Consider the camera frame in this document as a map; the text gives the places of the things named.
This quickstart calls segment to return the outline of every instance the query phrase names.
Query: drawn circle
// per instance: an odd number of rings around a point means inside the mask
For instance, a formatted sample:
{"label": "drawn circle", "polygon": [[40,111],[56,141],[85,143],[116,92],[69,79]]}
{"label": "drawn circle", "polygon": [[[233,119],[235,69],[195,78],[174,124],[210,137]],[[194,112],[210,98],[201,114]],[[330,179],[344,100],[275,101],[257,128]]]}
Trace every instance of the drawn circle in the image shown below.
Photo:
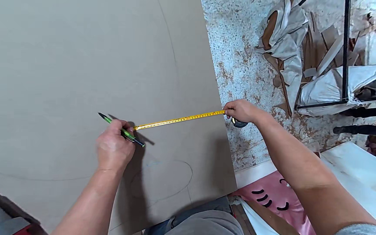
{"label": "drawn circle", "polygon": [[191,167],[183,161],[166,161],[146,167],[131,181],[136,198],[163,200],[182,191],[192,178]]}

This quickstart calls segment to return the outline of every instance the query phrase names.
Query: tape measure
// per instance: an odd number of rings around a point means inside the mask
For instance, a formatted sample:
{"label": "tape measure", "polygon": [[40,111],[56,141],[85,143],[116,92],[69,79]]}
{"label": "tape measure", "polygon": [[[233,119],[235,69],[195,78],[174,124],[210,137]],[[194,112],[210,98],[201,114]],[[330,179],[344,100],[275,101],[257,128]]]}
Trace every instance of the tape measure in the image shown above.
{"label": "tape measure", "polygon": [[[219,114],[224,114],[224,110],[220,110],[217,112],[208,112],[208,113],[203,113],[203,114],[198,114],[198,115],[193,115],[193,116],[188,116],[188,117],[181,117],[181,118],[176,118],[176,119],[171,119],[171,120],[166,120],[166,121],[161,121],[157,123],[149,123],[149,124],[144,124],[140,126],[134,126],[134,130],[142,130],[150,127],[155,127],[155,126],[162,126],[166,124],[171,124],[171,123],[178,123],[178,122],[183,122],[186,120],[192,120],[192,119],[197,119],[197,118],[204,118],[204,117],[209,117],[209,116],[214,116],[214,115],[219,115]],[[232,122],[235,127],[242,128],[247,125],[247,123],[244,122],[239,122],[238,120],[232,118]]]}

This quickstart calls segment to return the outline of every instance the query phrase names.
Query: speckled floor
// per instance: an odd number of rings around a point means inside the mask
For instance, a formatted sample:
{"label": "speckled floor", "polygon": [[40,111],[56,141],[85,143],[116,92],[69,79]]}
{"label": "speckled floor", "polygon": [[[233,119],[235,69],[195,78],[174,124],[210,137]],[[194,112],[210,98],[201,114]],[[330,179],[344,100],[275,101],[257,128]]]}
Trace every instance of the speckled floor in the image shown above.
{"label": "speckled floor", "polygon": [[[263,34],[269,11],[277,2],[278,0],[202,0],[222,104],[245,98],[271,113],[303,143],[318,141],[322,150],[346,141],[363,146],[366,136],[336,135],[332,130],[335,126],[373,124],[376,123],[376,117],[363,119],[342,115],[294,115],[293,118],[286,119],[282,109],[273,107],[284,102],[281,89],[275,88],[272,83],[277,72],[253,48]],[[303,8],[306,12],[315,13],[320,31],[333,23],[340,31],[343,25],[343,6],[343,0],[307,0]],[[376,1],[352,1],[351,19],[358,19],[368,12],[376,15]],[[269,160],[265,143],[254,125],[238,129],[227,121],[226,127],[235,171]]]}

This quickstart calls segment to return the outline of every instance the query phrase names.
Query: forearm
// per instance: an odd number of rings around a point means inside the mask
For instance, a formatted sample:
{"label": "forearm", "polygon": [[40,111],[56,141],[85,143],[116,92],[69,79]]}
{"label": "forearm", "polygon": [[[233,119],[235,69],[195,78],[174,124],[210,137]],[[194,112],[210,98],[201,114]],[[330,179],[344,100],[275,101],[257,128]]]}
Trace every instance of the forearm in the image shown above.
{"label": "forearm", "polygon": [[112,205],[124,168],[119,171],[97,170],[52,234],[107,234]]}
{"label": "forearm", "polygon": [[376,225],[330,169],[271,115],[262,114],[255,125],[272,162],[295,191],[317,234],[334,234],[356,223]]}
{"label": "forearm", "polygon": [[338,183],[321,160],[269,113],[262,112],[254,124],[264,138],[272,162],[291,187],[301,189]]}

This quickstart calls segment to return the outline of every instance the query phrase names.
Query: black metal frame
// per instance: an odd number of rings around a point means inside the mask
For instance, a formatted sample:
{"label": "black metal frame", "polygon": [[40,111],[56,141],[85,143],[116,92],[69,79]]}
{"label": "black metal frame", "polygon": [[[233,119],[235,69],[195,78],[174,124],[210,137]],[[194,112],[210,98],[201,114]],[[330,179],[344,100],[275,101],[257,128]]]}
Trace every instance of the black metal frame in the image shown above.
{"label": "black metal frame", "polygon": [[[347,79],[349,74],[349,68],[347,67],[347,46],[349,45],[349,10],[351,8],[351,0],[345,0],[345,24],[344,24],[344,32],[343,32],[343,78],[342,78],[342,94],[341,100],[323,104],[312,104],[312,105],[304,105],[304,106],[296,106],[295,109],[304,109],[304,108],[312,108],[312,107],[320,107],[320,106],[330,106],[335,104],[346,104],[349,100],[347,96]],[[361,100],[364,101],[374,101],[376,97],[372,97],[370,99]]]}

